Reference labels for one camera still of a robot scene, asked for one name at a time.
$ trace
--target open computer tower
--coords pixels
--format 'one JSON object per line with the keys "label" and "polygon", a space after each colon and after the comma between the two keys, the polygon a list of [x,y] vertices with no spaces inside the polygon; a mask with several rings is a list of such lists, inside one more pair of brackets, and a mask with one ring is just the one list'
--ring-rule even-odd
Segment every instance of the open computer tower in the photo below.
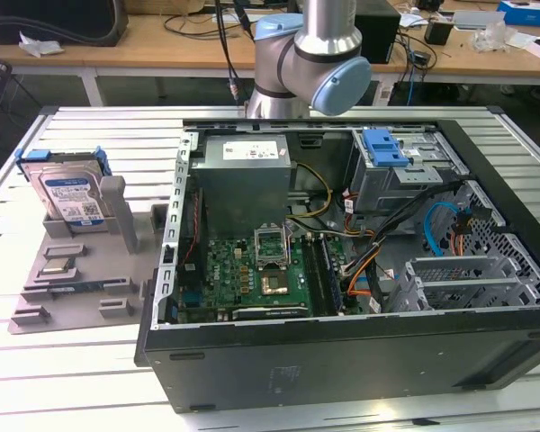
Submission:
{"label": "open computer tower", "polygon": [[164,230],[139,348],[176,412],[540,364],[540,224],[455,121],[185,121]]}

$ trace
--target wooden desk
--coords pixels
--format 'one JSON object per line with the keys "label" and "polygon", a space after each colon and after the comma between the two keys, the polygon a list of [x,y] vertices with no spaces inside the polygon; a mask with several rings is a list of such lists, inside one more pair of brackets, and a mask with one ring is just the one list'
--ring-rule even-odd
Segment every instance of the wooden desk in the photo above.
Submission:
{"label": "wooden desk", "polygon": [[[495,10],[495,4],[446,0],[446,10]],[[218,40],[192,40],[167,32],[164,17],[138,15],[130,17],[129,28],[118,46],[111,48],[65,46],[66,52],[34,58],[16,46],[0,46],[0,59],[14,66],[14,73],[29,75],[74,75],[82,78],[92,106],[104,105],[97,78],[128,77],[226,77],[226,59]],[[175,29],[182,19],[171,22]],[[215,30],[213,22],[187,22],[184,32]],[[422,30],[408,30],[422,39]],[[540,28],[522,32],[540,34]],[[241,30],[232,30],[229,38],[232,62],[241,77],[254,76],[255,47]],[[510,52],[473,51],[470,31],[454,30],[444,47],[434,47],[436,66],[427,74],[427,82],[468,84],[535,84],[540,85],[540,59],[520,49]],[[396,46],[388,65],[373,65],[373,79],[379,82],[374,104],[385,105],[392,87],[406,67],[406,56]]]}

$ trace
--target yellow wire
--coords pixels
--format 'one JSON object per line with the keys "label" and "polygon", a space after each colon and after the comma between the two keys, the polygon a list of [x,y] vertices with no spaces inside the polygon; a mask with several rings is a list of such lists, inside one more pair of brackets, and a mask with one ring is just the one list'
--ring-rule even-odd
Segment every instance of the yellow wire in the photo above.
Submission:
{"label": "yellow wire", "polygon": [[324,206],[319,210],[311,211],[309,213],[303,213],[303,214],[289,214],[286,217],[287,218],[312,218],[314,216],[320,216],[323,212],[325,212],[329,208],[330,204],[332,203],[332,191],[330,190],[328,184],[326,183],[326,180],[324,180],[324,178],[320,174],[318,174],[314,170],[314,168],[311,168],[310,166],[308,166],[306,164],[301,164],[301,163],[298,163],[298,165],[300,167],[304,167],[307,170],[309,170],[311,173],[313,173],[322,182],[322,184],[326,188],[326,192],[328,192],[328,199],[326,200],[326,203],[324,204]]}

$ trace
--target motherboard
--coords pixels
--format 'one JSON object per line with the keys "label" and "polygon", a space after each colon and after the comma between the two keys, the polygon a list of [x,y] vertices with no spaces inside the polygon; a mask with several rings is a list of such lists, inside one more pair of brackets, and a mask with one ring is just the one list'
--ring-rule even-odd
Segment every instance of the motherboard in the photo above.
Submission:
{"label": "motherboard", "polygon": [[[338,277],[346,262],[342,242],[272,234],[210,240],[204,288],[182,293],[184,307],[178,318],[194,322],[261,320],[269,314],[322,315],[322,303],[340,297]],[[317,283],[322,280],[327,284],[328,300]],[[338,301],[332,307],[340,306]]]}

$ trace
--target blue cable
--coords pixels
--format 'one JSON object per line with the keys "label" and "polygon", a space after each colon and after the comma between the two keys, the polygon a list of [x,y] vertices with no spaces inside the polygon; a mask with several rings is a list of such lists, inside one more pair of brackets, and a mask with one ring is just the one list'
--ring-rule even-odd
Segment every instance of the blue cable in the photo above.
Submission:
{"label": "blue cable", "polygon": [[451,210],[452,212],[456,214],[460,210],[451,202],[439,201],[439,202],[436,202],[432,207],[430,207],[430,210],[428,210],[428,213],[426,213],[426,217],[424,218],[424,235],[426,236],[428,245],[430,246],[430,248],[432,249],[432,251],[437,257],[443,257],[444,252],[442,252],[442,249],[440,249],[440,247],[434,240],[434,237],[432,236],[432,229],[430,228],[430,218],[434,210],[437,209],[438,207],[446,207],[447,209]]}
{"label": "blue cable", "polygon": [[412,101],[412,92],[414,90],[414,67],[412,66],[412,70],[410,71],[410,90],[408,93],[408,101],[406,102],[406,106],[410,106],[410,102]]}

